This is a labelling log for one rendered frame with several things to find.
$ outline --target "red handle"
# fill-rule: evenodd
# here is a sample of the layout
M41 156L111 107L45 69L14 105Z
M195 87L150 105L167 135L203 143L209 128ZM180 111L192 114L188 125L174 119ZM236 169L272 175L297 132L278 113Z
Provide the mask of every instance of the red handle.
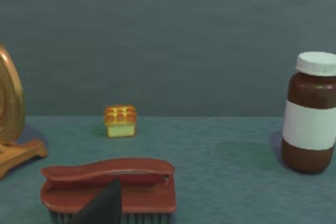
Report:
M170 175L174 166L153 158L116 158L80 166L49 166L41 170L43 176L58 182L85 180L119 173L149 173Z

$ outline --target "green table surface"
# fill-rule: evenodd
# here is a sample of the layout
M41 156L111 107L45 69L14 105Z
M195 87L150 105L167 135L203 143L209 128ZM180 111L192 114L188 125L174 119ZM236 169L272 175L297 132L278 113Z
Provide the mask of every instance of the green table surface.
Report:
M320 175L278 161L282 118L140 117L132 138L105 136L101 117L27 117L49 156L0 182L1 224L51 223L39 200L40 169L118 157L153 157L175 168L176 224L335 224L335 162Z

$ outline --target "bottle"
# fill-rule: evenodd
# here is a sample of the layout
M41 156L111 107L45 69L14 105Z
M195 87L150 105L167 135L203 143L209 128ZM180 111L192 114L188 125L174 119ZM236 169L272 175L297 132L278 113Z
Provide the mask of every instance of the bottle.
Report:
M290 81L282 131L281 155L291 169L324 171L336 137L336 55L304 52Z

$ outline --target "bottle base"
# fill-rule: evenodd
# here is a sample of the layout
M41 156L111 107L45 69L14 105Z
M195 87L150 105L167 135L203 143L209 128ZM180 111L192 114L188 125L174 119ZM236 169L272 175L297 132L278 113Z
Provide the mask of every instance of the bottle base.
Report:
M290 145L282 139L281 157L284 164L303 174L318 174L330 164L334 147L327 150L306 150Z

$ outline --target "brush bristles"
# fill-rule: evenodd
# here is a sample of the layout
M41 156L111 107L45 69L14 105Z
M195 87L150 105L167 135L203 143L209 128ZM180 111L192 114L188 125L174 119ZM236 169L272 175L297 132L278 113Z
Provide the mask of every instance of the brush bristles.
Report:
M51 221L55 224L67 224L72 214L59 214L49 211ZM120 224L170 224L170 214L122 214Z

